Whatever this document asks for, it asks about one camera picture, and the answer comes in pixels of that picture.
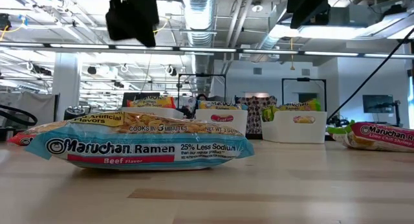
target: ceiling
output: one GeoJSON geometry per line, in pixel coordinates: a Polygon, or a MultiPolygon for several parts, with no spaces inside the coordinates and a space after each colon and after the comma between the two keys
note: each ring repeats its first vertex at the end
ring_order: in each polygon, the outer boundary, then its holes
{"type": "MultiPolygon", "coordinates": [[[[131,44],[139,45],[137,40],[126,40],[122,42],[113,42],[109,39],[106,31],[105,14],[109,9],[109,0],[63,0],[64,5],[58,5],[53,8],[34,8],[33,4],[41,5],[42,3],[33,3],[32,0],[0,0],[0,13],[10,14],[12,29],[21,25],[21,16],[27,19],[26,26],[22,29],[6,33],[3,41],[19,42],[42,42],[42,43],[93,43],[93,44],[131,44]]],[[[243,31],[237,39],[236,47],[241,45],[252,45],[259,43],[269,31],[268,18],[275,5],[286,0],[260,0],[263,10],[253,12],[251,6],[248,6],[247,15],[243,24],[243,31]]],[[[349,5],[352,1],[354,4],[366,5],[366,3],[380,3],[386,0],[329,0],[331,5],[343,7],[349,5]]],[[[214,30],[217,33],[213,39],[214,47],[224,47],[228,29],[232,20],[232,6],[236,5],[236,0],[216,0],[214,12],[214,30]]],[[[184,11],[182,3],[172,1],[157,1],[158,13],[160,16],[161,28],[157,32],[157,45],[186,46],[188,39],[186,33],[180,29],[186,28],[184,11]]],[[[294,49],[306,50],[347,50],[347,41],[333,39],[309,39],[293,38],[294,49]]],[[[384,39],[378,41],[381,45],[395,44],[394,40],[384,39]]],[[[392,48],[377,47],[375,43],[371,49],[364,49],[372,52],[388,52],[392,48]]],[[[290,49],[290,41],[279,40],[280,49],[290,49]]],[[[4,50],[0,51],[0,69],[3,76],[8,77],[45,77],[43,75],[33,74],[27,69],[27,62],[44,66],[53,71],[55,52],[46,51],[21,51],[21,50],[4,50]]],[[[102,78],[102,75],[90,75],[87,72],[89,66],[109,66],[117,71],[115,75],[119,79],[145,79],[171,81],[171,84],[160,84],[157,89],[176,89],[172,78],[166,75],[164,68],[171,65],[180,73],[192,73],[191,55],[149,55],[149,54],[111,54],[111,53],[80,53],[83,66],[83,78],[102,78]]],[[[281,62],[291,60],[291,57],[281,56],[281,62]]],[[[321,62],[317,56],[295,56],[295,61],[314,62],[316,65],[321,62]]],[[[32,85],[42,91],[51,86],[51,82],[21,82],[22,84],[32,85]]],[[[115,89],[111,83],[82,83],[85,89],[115,89]]],[[[146,89],[144,84],[139,82],[132,83],[129,89],[139,90],[146,89]]]]}

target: monitor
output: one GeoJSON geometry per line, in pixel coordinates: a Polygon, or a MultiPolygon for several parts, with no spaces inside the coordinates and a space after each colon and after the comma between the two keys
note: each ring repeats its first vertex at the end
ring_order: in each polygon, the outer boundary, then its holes
{"type": "Polygon", "coordinates": [[[363,95],[364,113],[394,113],[392,95],[363,95]]]}

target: light wood surface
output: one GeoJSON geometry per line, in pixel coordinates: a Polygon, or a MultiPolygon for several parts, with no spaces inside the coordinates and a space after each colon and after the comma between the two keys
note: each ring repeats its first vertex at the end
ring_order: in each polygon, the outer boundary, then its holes
{"type": "Polygon", "coordinates": [[[254,157],[185,172],[81,169],[0,145],[0,223],[414,223],[414,153],[253,143],[254,157]]]}

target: white storage bin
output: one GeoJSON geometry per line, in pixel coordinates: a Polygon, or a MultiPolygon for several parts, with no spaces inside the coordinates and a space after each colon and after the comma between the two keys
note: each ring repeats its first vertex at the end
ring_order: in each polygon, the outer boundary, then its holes
{"type": "Polygon", "coordinates": [[[323,144],[326,118],[324,111],[276,111],[273,121],[261,120],[263,140],[323,144]]]}
{"type": "Polygon", "coordinates": [[[177,118],[183,119],[184,113],[177,111],[173,108],[164,108],[164,107],[123,107],[122,111],[129,112],[141,112],[148,113],[152,115],[157,115],[165,118],[177,118]]]}
{"type": "Polygon", "coordinates": [[[247,111],[245,110],[197,109],[195,119],[228,126],[246,135],[247,111]]]}

